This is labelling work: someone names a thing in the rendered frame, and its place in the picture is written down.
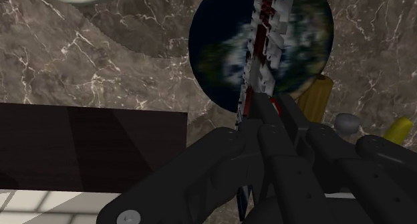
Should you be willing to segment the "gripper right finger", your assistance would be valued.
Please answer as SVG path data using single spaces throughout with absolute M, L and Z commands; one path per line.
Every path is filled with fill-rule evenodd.
M 374 135 L 346 142 L 309 122 L 291 96 L 280 96 L 278 106 L 290 134 L 313 149 L 325 191 L 348 188 L 374 224 L 417 224 L 417 153 Z

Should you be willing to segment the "red and white thing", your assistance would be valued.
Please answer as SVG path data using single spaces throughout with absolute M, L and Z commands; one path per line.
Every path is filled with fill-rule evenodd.
M 236 129 L 249 117 L 255 92 L 267 94 L 275 109 L 279 109 L 273 99 L 273 70 L 279 67 L 292 6 L 293 0 L 254 0 Z

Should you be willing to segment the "blue earth-print round thing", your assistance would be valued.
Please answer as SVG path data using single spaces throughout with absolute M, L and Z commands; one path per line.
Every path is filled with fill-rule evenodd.
M 236 112 L 243 84 L 254 0 L 202 0 L 189 31 L 192 72 L 215 104 Z M 300 97 L 322 73 L 334 22 L 327 0 L 293 0 L 275 76 L 274 96 Z

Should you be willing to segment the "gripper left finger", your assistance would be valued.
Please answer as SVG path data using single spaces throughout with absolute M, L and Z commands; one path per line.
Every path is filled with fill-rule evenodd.
M 254 208 L 242 224 L 337 224 L 302 148 L 309 123 L 288 95 L 253 94 L 237 130 L 217 128 L 122 193 L 96 224 L 203 224 L 246 185 Z

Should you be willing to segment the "yellow ribbed cylinder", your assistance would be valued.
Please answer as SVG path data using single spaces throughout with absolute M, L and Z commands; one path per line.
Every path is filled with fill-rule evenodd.
M 311 87 L 298 98 L 297 104 L 310 122 L 322 122 L 332 88 L 332 79 L 319 75 Z

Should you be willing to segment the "small yellow cylinder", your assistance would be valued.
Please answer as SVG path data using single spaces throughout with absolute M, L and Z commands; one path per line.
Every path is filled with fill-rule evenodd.
M 413 123 L 407 117 L 399 117 L 387 129 L 383 137 L 402 146 L 412 126 Z

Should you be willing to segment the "small grey round thing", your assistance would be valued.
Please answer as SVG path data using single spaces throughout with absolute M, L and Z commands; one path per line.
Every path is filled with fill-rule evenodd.
M 360 127 L 360 118 L 349 113 L 340 113 L 334 122 L 335 131 L 341 135 L 355 134 Z

